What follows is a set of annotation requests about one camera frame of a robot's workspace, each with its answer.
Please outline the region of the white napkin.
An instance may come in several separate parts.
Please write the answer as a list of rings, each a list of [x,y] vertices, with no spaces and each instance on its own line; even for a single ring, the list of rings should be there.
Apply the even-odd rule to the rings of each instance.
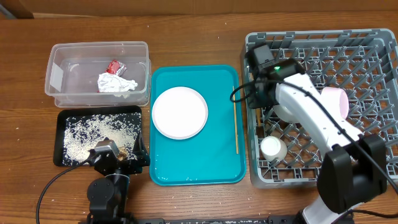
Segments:
[[[110,73],[99,74],[98,91],[100,93],[116,93],[134,91],[138,84],[134,80],[126,80]]]

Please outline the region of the red snack wrapper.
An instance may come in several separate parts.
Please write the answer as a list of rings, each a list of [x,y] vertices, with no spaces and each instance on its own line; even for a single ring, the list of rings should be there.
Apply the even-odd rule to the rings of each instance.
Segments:
[[[109,65],[107,66],[105,72],[121,77],[125,73],[126,70],[127,70],[127,66],[124,63],[117,61],[117,60],[112,60],[109,63]]]

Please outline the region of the white cup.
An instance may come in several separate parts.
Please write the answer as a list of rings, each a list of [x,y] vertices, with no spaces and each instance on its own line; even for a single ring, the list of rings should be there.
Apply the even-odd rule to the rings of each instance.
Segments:
[[[287,155],[285,142],[274,136],[265,137],[260,143],[260,148],[262,155],[269,162],[274,159],[281,161]]]

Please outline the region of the grey white bowl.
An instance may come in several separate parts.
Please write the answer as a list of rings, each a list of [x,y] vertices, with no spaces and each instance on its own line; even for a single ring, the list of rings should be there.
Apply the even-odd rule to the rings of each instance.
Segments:
[[[282,105],[274,105],[273,110],[277,117],[286,123],[300,122],[286,107]]]

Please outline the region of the pink small bowl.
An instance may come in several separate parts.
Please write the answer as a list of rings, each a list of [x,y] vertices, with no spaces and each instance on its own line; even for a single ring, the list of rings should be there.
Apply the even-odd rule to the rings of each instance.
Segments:
[[[336,111],[343,119],[348,117],[349,99],[342,88],[324,87],[321,98],[326,103],[326,107]]]

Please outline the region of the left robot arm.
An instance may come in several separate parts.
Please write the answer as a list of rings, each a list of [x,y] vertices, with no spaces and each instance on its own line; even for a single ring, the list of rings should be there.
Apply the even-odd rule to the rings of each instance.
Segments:
[[[133,158],[123,158],[113,140],[100,141],[90,150],[89,165],[103,175],[92,181],[87,190],[90,213],[87,223],[137,223],[126,212],[130,176],[140,174],[150,165],[150,158],[139,134],[132,147]]]

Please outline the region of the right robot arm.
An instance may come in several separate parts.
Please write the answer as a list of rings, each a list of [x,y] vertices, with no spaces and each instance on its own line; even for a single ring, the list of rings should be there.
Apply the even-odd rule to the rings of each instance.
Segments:
[[[267,44],[245,53],[253,79],[244,97],[249,108],[281,106],[292,113],[323,156],[318,198],[292,223],[351,222],[359,204],[387,190],[386,144],[377,134],[364,135],[341,117],[314,87],[294,58],[277,61]]]

